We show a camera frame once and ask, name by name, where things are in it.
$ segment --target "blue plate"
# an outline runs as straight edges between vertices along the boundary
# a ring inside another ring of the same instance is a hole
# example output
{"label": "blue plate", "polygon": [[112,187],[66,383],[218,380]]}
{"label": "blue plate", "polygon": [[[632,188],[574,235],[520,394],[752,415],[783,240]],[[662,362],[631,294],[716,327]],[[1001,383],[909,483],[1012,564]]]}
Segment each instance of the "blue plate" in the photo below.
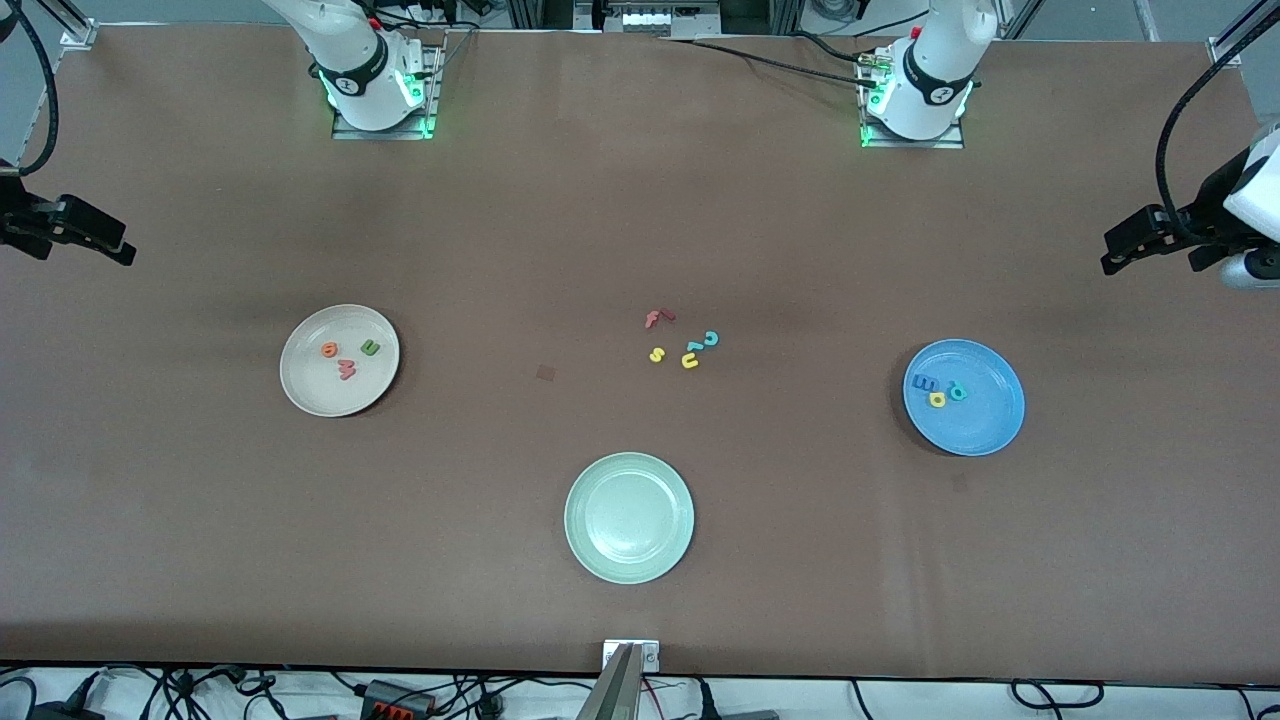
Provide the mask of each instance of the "blue plate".
{"label": "blue plate", "polygon": [[[916,375],[937,380],[947,404],[929,405],[929,392],[915,387]],[[964,400],[952,397],[952,383],[964,388]],[[969,457],[991,455],[1012,442],[1027,414],[1014,369],[995,350],[972,340],[940,340],[918,352],[902,378],[902,402],[925,439]]]}

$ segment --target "light green plate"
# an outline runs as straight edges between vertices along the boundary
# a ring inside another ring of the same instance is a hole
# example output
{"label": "light green plate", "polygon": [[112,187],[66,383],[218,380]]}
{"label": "light green plate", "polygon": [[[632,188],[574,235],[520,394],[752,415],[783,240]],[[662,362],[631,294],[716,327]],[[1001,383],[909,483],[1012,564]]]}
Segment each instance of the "light green plate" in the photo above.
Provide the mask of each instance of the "light green plate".
{"label": "light green plate", "polygon": [[685,556],[694,537],[694,498],[680,473],[643,452],[618,452],[577,477],[564,503],[573,556],[596,577],[648,583]]}

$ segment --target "table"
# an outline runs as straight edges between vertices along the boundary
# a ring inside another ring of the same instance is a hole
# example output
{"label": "table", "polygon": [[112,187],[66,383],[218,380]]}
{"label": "table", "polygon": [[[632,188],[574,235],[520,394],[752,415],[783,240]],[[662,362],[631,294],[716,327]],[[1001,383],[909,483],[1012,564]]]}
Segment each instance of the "table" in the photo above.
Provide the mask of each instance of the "table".
{"label": "table", "polygon": [[[328,140],[305,67],[273,27],[67,58],[29,186],[124,219],[138,260],[0,252],[4,655],[590,671],[654,637],[668,673],[1277,679],[1280,296],[1097,261],[1203,47],[997,44],[964,151],[863,150],[847,87],[646,37],[475,37],[419,143]],[[1178,199],[1253,129],[1215,81]],[[323,420],[278,354],[338,302],[403,365]],[[649,363],[705,329],[696,370]],[[941,337],[1018,369],[1007,450],[906,425]],[[621,450],[698,510],[639,587],[562,528]]]}

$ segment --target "plate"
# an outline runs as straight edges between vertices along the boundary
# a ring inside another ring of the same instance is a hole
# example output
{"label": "plate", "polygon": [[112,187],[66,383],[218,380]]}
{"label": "plate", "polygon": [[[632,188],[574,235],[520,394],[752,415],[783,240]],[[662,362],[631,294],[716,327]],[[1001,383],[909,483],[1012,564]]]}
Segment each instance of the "plate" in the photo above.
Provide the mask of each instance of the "plate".
{"label": "plate", "polygon": [[[360,348],[366,340],[380,347],[374,355]],[[338,352],[320,348],[335,342]],[[338,361],[351,360],[356,373],[343,380]],[[358,413],[387,392],[399,368],[399,338],[381,313],[364,305],[334,305],[302,320],[280,352],[280,386],[302,410],[321,418]]]}
{"label": "plate", "polygon": [[595,577],[625,585],[660,578],[694,537],[694,498],[680,473],[643,452],[593,462],[568,491],[564,534]]}
{"label": "plate", "polygon": [[[938,382],[947,395],[942,407],[929,405],[929,393],[916,388],[915,375]],[[965,397],[951,397],[959,383]],[[940,340],[918,352],[902,378],[902,402],[916,429],[933,445],[955,455],[991,455],[1018,437],[1027,398],[1018,374],[995,350],[972,340]]]}

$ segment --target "white floor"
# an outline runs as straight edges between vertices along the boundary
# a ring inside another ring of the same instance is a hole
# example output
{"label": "white floor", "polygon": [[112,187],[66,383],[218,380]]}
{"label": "white floor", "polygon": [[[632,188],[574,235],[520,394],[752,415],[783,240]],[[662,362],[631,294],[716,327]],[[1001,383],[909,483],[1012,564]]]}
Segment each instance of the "white floor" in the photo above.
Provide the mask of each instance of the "white floor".
{"label": "white floor", "polygon": [[[26,675],[36,682],[38,701],[63,701],[76,689],[92,667],[35,669],[13,674]],[[273,693],[292,720],[334,715],[342,720],[360,717],[361,700],[339,685],[330,675],[315,671],[271,671],[279,684]],[[343,673],[349,683],[367,683],[372,679],[392,680],[406,688],[424,688],[449,683],[447,675],[385,675]],[[701,710],[695,682],[655,676],[655,685],[672,684],[657,691],[663,717],[675,720]],[[782,720],[863,720],[852,685],[845,680],[773,680],[773,679],[710,679],[721,715],[773,710]],[[916,680],[860,680],[859,685],[874,720],[1052,720],[1050,711],[1028,710],[1014,702],[1006,683],[983,682],[916,682]],[[108,720],[134,720],[138,717],[155,683],[134,670],[113,670],[99,678],[90,693],[87,707],[102,714]],[[1092,688],[1048,685],[1060,702],[1079,702],[1094,694]],[[1021,687],[1028,700],[1039,700],[1036,691]],[[452,691],[440,691],[438,702],[452,697]],[[479,693],[471,693],[475,701]],[[543,687],[524,683],[503,693],[504,720],[541,720],[549,717],[576,717],[588,691],[577,687]],[[1249,691],[1253,712],[1257,715],[1272,703],[1280,703],[1280,692]],[[246,698],[228,682],[214,680],[201,685],[196,694],[214,720],[244,717]],[[20,720],[26,712],[27,691],[10,684],[0,689],[0,717]],[[463,707],[462,702],[454,711]],[[152,705],[152,716],[163,719],[165,703]],[[1064,710],[1064,720],[1252,720],[1235,691],[1219,688],[1143,688],[1107,687],[1106,696],[1097,706],[1087,710]],[[279,720],[271,707],[262,701],[253,702],[248,720]],[[658,714],[648,697],[641,698],[639,720],[658,720]]]}

